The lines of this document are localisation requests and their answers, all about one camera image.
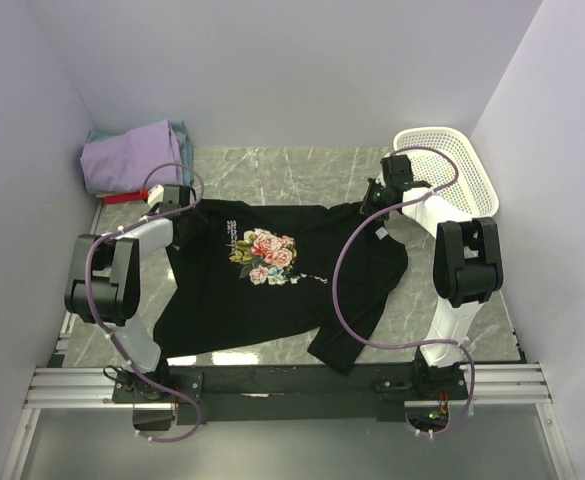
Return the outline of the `black floral print t shirt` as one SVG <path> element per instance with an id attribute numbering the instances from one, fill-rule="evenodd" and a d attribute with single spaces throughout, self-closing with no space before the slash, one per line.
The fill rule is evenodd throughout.
<path id="1" fill-rule="evenodd" d="M 167 358 L 249 346 L 315 330 L 309 354 L 348 373 L 408 268 L 403 244 L 363 222 L 357 203 L 250 206 L 203 200 L 207 226 L 168 248 L 177 289 L 155 323 Z"/>

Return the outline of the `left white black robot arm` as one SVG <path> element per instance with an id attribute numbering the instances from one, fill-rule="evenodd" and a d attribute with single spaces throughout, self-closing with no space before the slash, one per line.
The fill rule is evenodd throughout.
<path id="1" fill-rule="evenodd" d="M 141 263 L 178 246 L 187 212 L 199 200 L 188 186 L 155 186 L 148 192 L 147 213 L 136 222 L 101 235 L 82 234 L 73 247 L 66 310 L 103 331 L 121 357 L 114 382 L 150 402 L 175 395 L 177 389 L 161 348 L 143 325 Z"/>

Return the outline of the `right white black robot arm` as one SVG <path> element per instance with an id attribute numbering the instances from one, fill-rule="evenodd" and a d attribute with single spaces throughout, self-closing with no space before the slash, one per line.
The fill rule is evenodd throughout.
<path id="1" fill-rule="evenodd" d="M 369 179 L 361 212 L 370 216 L 405 202 L 401 214 L 435 239 L 433 285 L 438 295 L 426 344 L 415 351 L 407 387 L 418 395 L 436 394 L 460 378 L 459 363 L 470 326 L 503 283 L 496 222 L 474 218 L 416 180 L 409 157 L 381 160 L 381 178 Z"/>

